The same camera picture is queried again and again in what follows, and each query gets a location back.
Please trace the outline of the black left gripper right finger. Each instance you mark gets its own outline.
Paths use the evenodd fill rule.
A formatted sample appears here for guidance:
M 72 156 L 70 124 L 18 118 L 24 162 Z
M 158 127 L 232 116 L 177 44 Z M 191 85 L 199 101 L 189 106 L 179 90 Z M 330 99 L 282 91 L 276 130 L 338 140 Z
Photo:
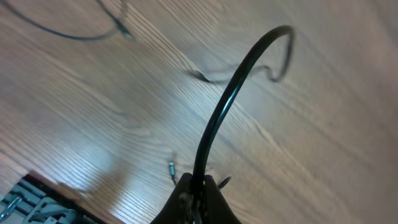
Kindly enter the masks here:
M 210 175 L 204 179 L 203 202 L 205 207 L 201 212 L 202 223 L 241 224 Z

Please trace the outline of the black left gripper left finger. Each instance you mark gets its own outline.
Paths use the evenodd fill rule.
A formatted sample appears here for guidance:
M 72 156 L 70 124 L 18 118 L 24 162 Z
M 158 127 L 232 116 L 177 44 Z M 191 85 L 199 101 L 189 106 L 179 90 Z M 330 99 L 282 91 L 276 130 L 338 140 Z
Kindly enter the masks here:
M 193 195 L 191 193 L 192 175 L 184 173 L 163 209 L 151 224 L 192 224 Z

